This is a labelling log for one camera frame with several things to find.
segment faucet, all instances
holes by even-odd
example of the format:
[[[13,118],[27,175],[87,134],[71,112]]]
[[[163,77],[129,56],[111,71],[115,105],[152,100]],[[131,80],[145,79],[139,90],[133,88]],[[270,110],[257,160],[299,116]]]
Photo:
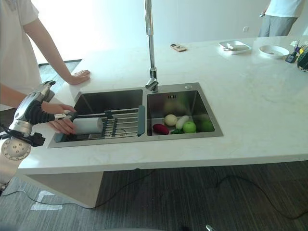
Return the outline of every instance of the faucet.
[[[146,89],[152,92],[158,92],[158,81],[156,77],[156,67],[154,60],[154,43],[153,43],[153,19],[152,19],[152,0],[144,0],[144,15],[146,34],[149,36],[149,49],[150,49],[150,80],[145,85]]]

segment white shirt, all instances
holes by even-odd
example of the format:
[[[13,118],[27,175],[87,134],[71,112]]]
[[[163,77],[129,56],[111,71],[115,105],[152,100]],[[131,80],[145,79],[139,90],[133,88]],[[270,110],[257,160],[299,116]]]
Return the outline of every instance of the white shirt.
[[[304,0],[271,0],[265,14],[276,17],[298,18],[302,13]]]
[[[24,94],[41,83],[33,48],[23,29],[38,13],[31,0],[0,0],[0,83]],[[0,104],[0,111],[10,108]]]

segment white marble countertop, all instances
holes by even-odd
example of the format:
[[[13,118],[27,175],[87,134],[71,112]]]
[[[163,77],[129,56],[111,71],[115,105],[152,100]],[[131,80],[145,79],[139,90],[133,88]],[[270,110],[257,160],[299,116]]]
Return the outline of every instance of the white marble countertop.
[[[20,174],[51,174],[243,165],[308,160],[308,73],[296,63],[260,55],[261,45],[293,51],[293,40],[308,36],[239,39],[251,53],[228,55],[219,41],[183,44],[185,52],[168,45],[155,47],[160,85],[199,82],[224,134],[223,137],[147,141],[68,148],[47,148],[54,132],[45,125],[33,131],[46,138],[21,163]],[[74,104],[79,91],[143,87],[149,79],[148,48],[98,51],[77,70],[88,69],[91,80],[64,84],[57,99]]]

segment person's hand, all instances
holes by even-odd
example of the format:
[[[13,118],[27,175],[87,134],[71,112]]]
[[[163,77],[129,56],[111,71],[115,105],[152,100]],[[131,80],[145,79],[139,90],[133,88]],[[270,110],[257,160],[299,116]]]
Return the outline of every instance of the person's hand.
[[[79,71],[71,75],[71,77],[66,80],[70,85],[77,85],[79,83],[83,83],[90,79],[90,71]]]
[[[76,110],[66,104],[57,104],[57,103],[42,103],[42,109],[45,112],[53,113],[53,114],[60,114],[64,113],[64,110],[69,110],[71,112],[75,112]],[[70,119],[59,119],[55,121],[51,121],[48,125],[53,128],[57,133],[64,133],[66,135],[73,133],[75,134],[76,126],[72,123]]]

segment white cylinder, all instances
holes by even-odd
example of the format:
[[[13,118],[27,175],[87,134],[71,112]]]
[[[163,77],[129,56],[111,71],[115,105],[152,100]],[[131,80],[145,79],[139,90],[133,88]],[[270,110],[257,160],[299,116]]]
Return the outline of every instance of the white cylinder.
[[[103,122],[100,118],[74,119],[73,124],[76,126],[77,135],[101,133],[103,129]]]

